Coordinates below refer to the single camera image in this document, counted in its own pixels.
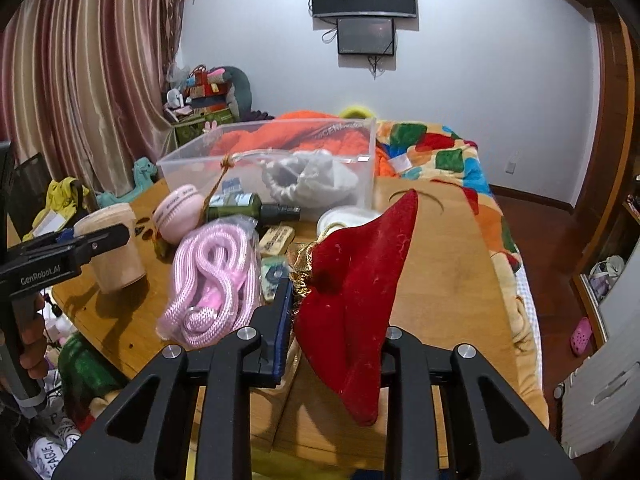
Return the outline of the person's left hand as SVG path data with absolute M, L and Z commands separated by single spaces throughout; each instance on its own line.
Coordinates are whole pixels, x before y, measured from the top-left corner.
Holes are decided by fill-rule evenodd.
M 44 334 L 44 319 L 40 313 L 44 306 L 44 300 L 40 295 L 35 296 L 34 306 L 36 308 L 34 318 L 21 332 L 24 352 L 20 362 L 32 379 L 42 379 L 48 374 L 48 363 L 46 360 L 47 338 Z

